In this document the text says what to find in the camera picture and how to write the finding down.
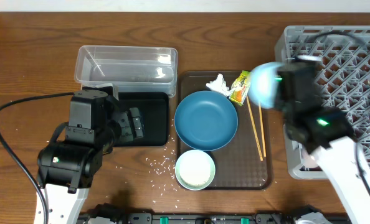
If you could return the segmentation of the dark blue plate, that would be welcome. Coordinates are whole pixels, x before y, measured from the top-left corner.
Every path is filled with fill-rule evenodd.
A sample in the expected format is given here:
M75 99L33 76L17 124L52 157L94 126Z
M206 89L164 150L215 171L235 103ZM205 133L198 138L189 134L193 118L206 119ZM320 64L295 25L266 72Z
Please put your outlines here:
M214 91L197 91L176 108L174 127L180 140L192 149L215 151L228 145L239 125L235 106Z

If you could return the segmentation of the green bowl with rice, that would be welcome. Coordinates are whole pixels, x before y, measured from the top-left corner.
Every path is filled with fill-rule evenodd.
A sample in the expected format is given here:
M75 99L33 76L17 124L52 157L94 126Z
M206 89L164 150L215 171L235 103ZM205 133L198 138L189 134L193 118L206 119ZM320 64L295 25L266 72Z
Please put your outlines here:
M176 161L176 180L185 189L193 191L205 189L212 183L215 174L215 163L204 151L186 151Z

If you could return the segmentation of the white tissue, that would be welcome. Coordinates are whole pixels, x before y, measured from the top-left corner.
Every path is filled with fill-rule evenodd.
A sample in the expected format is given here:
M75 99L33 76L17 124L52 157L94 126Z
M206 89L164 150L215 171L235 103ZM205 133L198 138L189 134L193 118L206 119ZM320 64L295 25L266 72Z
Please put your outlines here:
M217 78L214 81L206 83L206 87L211 91L220 93L225 97L229 97L232 93L230 88L227 86L226 81L224 80L223 74L219 73Z

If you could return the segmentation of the light blue bowl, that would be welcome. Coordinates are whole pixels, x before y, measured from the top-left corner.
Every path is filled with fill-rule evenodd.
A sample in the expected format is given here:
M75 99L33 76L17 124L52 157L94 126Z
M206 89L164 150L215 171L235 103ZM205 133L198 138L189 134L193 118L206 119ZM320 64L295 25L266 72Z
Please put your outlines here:
M249 100L264 109L275 106L275 97L281 78L277 77L280 62L269 62L255 67L250 72Z

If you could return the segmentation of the pink cup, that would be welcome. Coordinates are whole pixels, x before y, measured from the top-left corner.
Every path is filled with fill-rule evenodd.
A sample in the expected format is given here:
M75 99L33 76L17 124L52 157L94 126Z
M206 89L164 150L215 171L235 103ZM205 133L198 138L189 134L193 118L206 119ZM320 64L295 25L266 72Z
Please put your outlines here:
M306 149L301 150L301 156L303 158L303 166L307 169L315 169L319 167L313 156L311 156Z

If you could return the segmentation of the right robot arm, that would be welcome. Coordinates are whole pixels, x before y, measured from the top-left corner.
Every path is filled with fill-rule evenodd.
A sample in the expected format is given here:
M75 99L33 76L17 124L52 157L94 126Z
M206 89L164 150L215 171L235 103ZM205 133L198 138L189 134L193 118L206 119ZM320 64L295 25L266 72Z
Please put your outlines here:
M313 62L280 66L275 107L287 136L304 146L326 174L352 223L370 223L370 168L346 114L325 108L314 83Z

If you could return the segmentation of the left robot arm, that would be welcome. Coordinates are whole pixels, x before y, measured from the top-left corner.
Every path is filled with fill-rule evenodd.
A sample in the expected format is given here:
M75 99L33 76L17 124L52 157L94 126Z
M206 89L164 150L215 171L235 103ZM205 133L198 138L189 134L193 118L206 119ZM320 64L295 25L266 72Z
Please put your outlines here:
M100 90L76 91L69 120L54 131L37 158L35 223L75 223L103 156L145 135L141 112Z

